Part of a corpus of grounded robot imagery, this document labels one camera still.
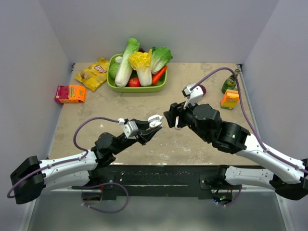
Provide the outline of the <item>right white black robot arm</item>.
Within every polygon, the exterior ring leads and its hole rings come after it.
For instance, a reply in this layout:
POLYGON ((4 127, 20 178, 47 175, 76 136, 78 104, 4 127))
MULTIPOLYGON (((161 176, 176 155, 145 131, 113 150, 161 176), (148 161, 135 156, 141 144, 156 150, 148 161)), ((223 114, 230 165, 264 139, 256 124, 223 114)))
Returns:
POLYGON ((235 185, 252 185, 274 190, 290 200, 300 200, 308 194, 308 161, 290 158, 277 150, 261 146, 255 135, 232 122, 223 121, 220 112, 209 104, 173 103, 164 112, 170 128, 188 127, 203 141, 224 153, 249 159, 260 168, 219 166, 215 176, 205 179, 213 187, 226 189, 235 185))

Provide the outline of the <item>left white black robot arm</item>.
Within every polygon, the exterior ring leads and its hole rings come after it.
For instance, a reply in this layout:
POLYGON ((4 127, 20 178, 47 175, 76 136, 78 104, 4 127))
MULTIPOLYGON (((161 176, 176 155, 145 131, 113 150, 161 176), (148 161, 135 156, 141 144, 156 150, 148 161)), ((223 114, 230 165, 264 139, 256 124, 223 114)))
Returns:
POLYGON ((73 144, 81 153, 46 160, 28 157, 11 173, 12 187, 7 192, 7 198, 13 198, 21 205, 37 199, 44 190, 68 185, 96 188, 100 177, 90 171, 110 165, 115 161, 115 155, 137 142, 146 145, 162 128, 162 120, 160 115, 153 115, 146 121, 108 118, 107 121, 117 123, 123 132, 117 137, 108 132, 102 133, 89 150, 77 144, 78 133, 75 132, 73 144))

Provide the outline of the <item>white gold-rimmed charging case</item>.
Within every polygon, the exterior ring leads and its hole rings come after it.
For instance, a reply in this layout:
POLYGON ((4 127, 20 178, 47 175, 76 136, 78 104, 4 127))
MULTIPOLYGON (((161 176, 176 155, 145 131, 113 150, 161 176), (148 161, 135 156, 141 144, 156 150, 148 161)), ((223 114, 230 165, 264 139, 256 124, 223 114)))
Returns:
POLYGON ((161 115, 152 115, 148 118, 149 128, 161 127, 164 117, 161 115))

